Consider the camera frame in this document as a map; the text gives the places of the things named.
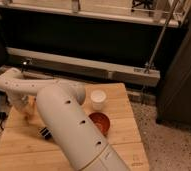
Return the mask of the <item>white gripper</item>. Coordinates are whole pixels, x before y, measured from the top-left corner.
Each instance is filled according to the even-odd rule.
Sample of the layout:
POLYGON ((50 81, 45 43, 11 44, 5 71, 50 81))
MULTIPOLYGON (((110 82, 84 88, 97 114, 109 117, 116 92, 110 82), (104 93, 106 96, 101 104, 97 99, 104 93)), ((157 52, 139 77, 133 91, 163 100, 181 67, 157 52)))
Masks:
MULTIPOLYGON (((22 110, 28 105, 28 96, 27 95, 20 95, 14 94, 9 97, 11 104, 17 109, 22 110)), ((32 108, 25 108, 23 111, 26 119, 33 118, 33 109, 32 108)))

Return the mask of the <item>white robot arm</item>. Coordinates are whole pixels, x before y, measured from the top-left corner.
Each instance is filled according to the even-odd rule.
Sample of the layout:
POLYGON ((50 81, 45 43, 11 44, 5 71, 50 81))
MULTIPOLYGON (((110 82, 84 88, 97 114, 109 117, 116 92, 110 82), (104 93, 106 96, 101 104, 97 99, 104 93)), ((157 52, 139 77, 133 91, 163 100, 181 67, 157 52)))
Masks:
POLYGON ((25 108, 24 97, 36 98, 42 121, 75 171, 130 171, 82 109, 85 87, 64 79, 26 79, 17 68, 0 75, 0 91, 14 107, 25 108))

